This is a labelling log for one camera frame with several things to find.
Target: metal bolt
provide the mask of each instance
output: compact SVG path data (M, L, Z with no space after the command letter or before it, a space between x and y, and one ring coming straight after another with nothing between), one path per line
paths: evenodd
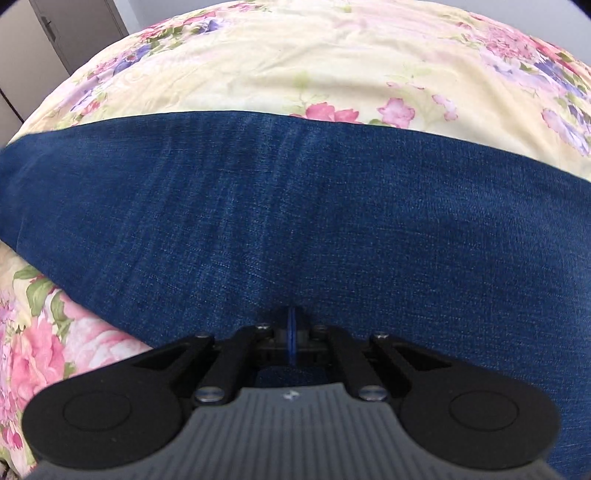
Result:
M202 403L213 403L223 399L225 392L220 387L201 387L195 397Z
M359 389L359 398L365 401L383 401L386 400L388 391L379 385L365 385Z

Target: pink flower print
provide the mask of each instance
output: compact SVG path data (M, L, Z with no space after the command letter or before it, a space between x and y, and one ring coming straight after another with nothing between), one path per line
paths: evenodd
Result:
M0 345L0 423L16 421L17 402L10 385L12 369L12 348L10 343L1 339Z
M401 98L391 98L378 112L382 114L382 122L397 128L408 128L415 115L414 108L405 105Z
M190 25L195 22L202 22L206 18L215 17L215 16L216 16L216 10L212 10L212 11L206 12L202 15L195 15L194 17L189 17L188 19L186 19L183 22L183 25Z
M357 117L359 112L353 109L336 110L334 106L326 102L314 103L306 109L306 114L296 115L299 118L307 118L308 120L321 120L324 122L347 122L350 124L358 124Z
M567 57L571 57L570 54L567 55L567 53L563 52L562 49L543 40L531 37L531 41L534 43L536 50L539 51L542 55L545 55L553 62L562 65L565 69L570 70L574 74L581 76L580 74L582 72L579 72L576 69L576 67L580 65L577 65L575 62L565 61L564 58L561 56L566 55Z
M118 60L119 57L115 57L110 60L99 63L89 74L89 78L100 75L101 73L106 72L107 70L111 70L117 64Z
M64 378L63 347L46 318L41 312L12 338L11 388L20 410L43 388Z
M228 10L238 10L239 12L248 12L249 10L255 10L256 8L257 8L256 5L252 5L247 2L241 2L239 4L229 6Z
M97 100L92 100L88 105L86 105L82 109L82 111L80 112L80 115L82 115L82 116L88 115L89 113L92 113L95 110L97 110L98 107L100 107L100 103Z
M548 127L558 133L563 142L576 149L581 155L589 155L587 139L560 115L549 108L544 108L542 118Z
M97 315L73 301L68 295L66 295L66 292L61 291L57 295L60 296L60 300L64 303L64 314L69 319L80 320L82 318L98 318Z
M22 437L16 432L16 428L10 422L6 428L2 429L2 440L9 449L20 450L23 447Z
M146 28L140 35L139 38L142 41L150 40L152 38L158 38L164 32L166 32L168 28L164 25L164 22L159 24L155 24L153 27Z
M14 305L8 295L0 292L0 338L4 336L6 324L12 320L14 314Z
M90 314L88 317L78 317L70 324L64 359L75 366L76 375L79 375L149 349L131 335Z
M454 105L451 100L448 100L443 95L432 95L431 98L433 99L433 102L445 108L443 118L446 121L451 122L457 120L456 105Z
M27 456L24 448L13 449L10 451L10 460L12 460L12 463L14 464L15 473L21 475L19 478L26 477L35 468L35 465L29 465Z
M537 53L531 39L517 30L490 26L484 39L487 50L503 59L532 60Z

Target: blue denim fabric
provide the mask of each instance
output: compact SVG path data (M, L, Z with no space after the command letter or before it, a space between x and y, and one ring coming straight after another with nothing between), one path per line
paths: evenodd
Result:
M122 118L0 158L0 238L150 345L273 307L539 385L591 468L591 184L420 132L247 112Z

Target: blue cable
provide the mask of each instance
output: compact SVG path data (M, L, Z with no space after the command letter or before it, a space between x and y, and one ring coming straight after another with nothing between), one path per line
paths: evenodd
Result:
M297 363L297 325L296 308L289 307L287 310L287 359L291 367Z

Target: floral bedsheet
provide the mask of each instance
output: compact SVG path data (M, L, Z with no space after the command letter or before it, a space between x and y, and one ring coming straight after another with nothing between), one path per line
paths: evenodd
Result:
M103 50L16 138L122 116L243 110L460 138L591 180L591 69L480 15L415 0L252 0L191 12ZM148 349L0 242L0 458L42 388Z

